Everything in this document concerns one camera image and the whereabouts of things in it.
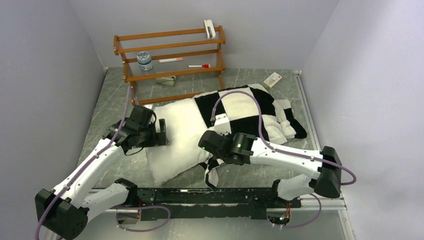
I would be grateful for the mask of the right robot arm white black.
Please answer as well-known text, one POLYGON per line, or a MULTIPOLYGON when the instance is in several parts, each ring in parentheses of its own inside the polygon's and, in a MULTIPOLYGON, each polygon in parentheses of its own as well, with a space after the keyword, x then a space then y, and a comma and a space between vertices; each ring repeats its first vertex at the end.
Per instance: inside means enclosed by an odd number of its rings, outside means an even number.
POLYGON ((226 164, 269 165, 297 172, 298 176, 278 181, 276 195, 283 200, 312 193, 331 199, 341 195, 342 163, 333 147, 304 150, 262 141, 251 134, 228 137, 212 130, 201 136, 198 146, 226 164))

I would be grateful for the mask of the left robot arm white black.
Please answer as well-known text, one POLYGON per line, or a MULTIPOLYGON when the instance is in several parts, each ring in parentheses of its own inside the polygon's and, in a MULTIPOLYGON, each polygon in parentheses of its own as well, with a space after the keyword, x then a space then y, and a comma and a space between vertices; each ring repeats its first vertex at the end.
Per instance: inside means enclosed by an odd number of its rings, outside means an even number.
POLYGON ((89 194, 110 165, 131 149, 164 146, 168 143, 166 122, 154 107, 136 105, 129 117, 111 125, 89 156, 51 190, 41 189, 35 196, 38 225, 47 229, 45 240, 73 240, 96 216, 112 207, 139 207, 138 186, 124 178, 106 189, 89 194))

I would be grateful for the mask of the black white checkered pillowcase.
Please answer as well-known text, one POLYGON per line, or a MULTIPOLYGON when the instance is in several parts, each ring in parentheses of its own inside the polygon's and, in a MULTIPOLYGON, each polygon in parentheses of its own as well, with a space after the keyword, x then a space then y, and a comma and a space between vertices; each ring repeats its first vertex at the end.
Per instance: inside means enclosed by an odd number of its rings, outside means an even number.
MULTIPOLYGON (((307 132, 295 119, 290 102, 278 102, 260 84, 215 90, 198 94, 192 99, 201 113, 206 127, 212 128, 212 113, 226 114, 230 120, 231 133, 244 133, 259 136, 274 144, 282 145, 289 139, 305 139, 307 132)), ((201 162, 204 169, 204 182, 208 188, 217 187, 219 177, 216 168, 224 164, 211 156, 201 162)))

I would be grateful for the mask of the white pillow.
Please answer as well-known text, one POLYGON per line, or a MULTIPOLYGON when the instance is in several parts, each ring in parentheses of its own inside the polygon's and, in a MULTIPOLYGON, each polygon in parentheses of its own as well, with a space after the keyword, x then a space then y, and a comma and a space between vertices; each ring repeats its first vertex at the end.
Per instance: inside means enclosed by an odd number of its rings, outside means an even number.
POLYGON ((198 146, 208 128, 194 99, 186 98, 157 106, 154 112, 159 119, 165 120, 168 140, 166 145, 146 150, 155 185, 160 186, 212 156, 198 146))

